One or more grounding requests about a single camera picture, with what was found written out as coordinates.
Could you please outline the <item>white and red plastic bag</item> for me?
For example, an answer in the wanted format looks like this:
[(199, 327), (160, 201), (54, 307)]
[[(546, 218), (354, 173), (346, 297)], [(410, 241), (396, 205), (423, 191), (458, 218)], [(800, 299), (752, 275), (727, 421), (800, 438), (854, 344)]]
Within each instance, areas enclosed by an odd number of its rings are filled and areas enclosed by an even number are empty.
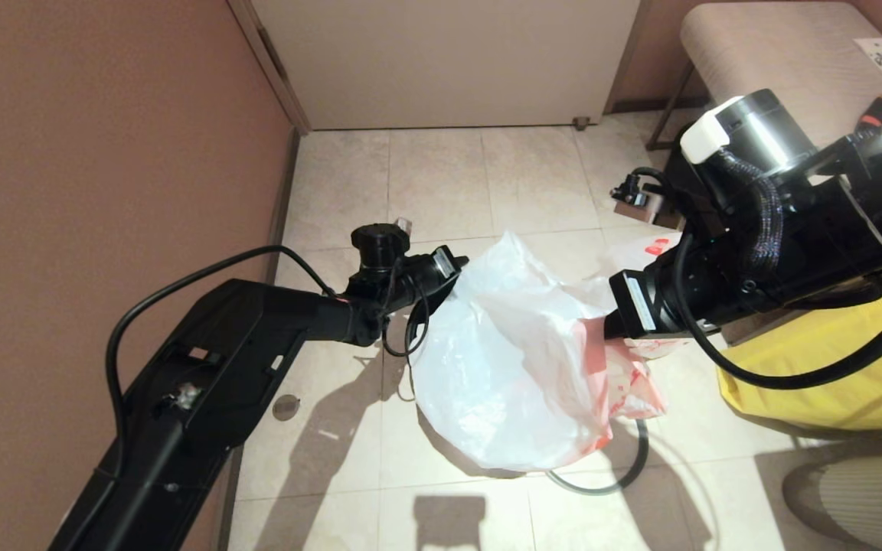
[(506, 233), (469, 262), (413, 355), (416, 403), (438, 436), (488, 470), (570, 466), (610, 423), (663, 416), (647, 353), (603, 336), (608, 278), (568, 283)]

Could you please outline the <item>pale door panel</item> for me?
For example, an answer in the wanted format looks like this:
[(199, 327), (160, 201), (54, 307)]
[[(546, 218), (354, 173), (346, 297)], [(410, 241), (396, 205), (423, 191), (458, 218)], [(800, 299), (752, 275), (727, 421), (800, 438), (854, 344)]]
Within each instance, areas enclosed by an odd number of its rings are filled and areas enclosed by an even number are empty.
[(251, 0), (315, 130), (596, 123), (641, 0)]

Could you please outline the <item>grey ribbed round stool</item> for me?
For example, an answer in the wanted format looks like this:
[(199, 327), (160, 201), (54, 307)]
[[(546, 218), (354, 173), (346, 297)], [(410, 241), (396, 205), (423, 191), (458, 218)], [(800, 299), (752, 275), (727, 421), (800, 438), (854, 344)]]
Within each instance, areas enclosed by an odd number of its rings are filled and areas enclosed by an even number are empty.
[(882, 456), (795, 468), (782, 496), (809, 529), (882, 551)]

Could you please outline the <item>spare white red plastic bag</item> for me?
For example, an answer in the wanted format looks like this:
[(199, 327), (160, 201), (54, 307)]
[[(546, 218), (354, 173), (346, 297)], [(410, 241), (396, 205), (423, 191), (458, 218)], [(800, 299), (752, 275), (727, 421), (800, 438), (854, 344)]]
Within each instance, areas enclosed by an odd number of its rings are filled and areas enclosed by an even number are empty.
[[(663, 233), (619, 242), (603, 254), (603, 272), (607, 276), (611, 276), (623, 269), (643, 271), (648, 264), (657, 260), (659, 255), (675, 247), (679, 240), (680, 233)], [(688, 341), (686, 338), (648, 336), (645, 339), (639, 339), (639, 341), (626, 339), (626, 343), (642, 360), (657, 360), (682, 349)]]

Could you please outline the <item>yellow fabric bag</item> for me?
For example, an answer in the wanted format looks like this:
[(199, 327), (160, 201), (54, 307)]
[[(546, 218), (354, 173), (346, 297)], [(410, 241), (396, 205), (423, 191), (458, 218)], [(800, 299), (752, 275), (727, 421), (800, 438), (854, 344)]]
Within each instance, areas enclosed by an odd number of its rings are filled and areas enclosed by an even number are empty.
[[(808, 373), (843, 359), (882, 331), (882, 298), (848, 309), (809, 311), (728, 348), (727, 359), (753, 373)], [(882, 358), (846, 379), (808, 390), (761, 390), (725, 372), (720, 393), (739, 414), (812, 429), (882, 429)]]

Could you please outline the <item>brown door frame post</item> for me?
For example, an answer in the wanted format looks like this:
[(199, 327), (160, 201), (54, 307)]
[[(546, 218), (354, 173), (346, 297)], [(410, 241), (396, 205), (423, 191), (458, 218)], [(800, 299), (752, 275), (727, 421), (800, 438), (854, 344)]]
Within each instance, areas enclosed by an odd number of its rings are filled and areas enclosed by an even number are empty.
[(279, 52), (274, 46), (269, 32), (260, 20), (258, 11), (254, 8), (252, 0), (225, 0), (234, 14), (236, 21), (243, 32), (254, 56), (272, 87), (274, 96), (279, 101), (285, 116), (291, 125), (301, 136), (312, 132), (312, 125), (305, 114), (305, 110), (294, 91), (290, 79), (280, 60)]
[(639, 4), (634, 20), (630, 25), (627, 41), (624, 43), (622, 58), (619, 60), (619, 66), (617, 66), (612, 87), (610, 87), (608, 98), (606, 98), (606, 103), (603, 105), (602, 115), (612, 114), (616, 102), (622, 98), (622, 88), (624, 87), (629, 68), (633, 61), (635, 49), (642, 33), (642, 28), (646, 24), (648, 12), (651, 10), (652, 0), (638, 0), (638, 2)]

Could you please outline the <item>light wood bench metal legs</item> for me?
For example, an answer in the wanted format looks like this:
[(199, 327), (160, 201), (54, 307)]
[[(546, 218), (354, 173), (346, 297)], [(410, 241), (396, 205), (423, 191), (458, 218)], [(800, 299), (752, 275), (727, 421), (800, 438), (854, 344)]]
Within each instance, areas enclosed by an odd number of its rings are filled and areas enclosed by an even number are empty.
[(715, 106), (771, 90), (818, 149), (850, 135), (882, 94), (882, 70), (861, 46), (882, 29), (851, 3), (701, 4), (680, 38)]

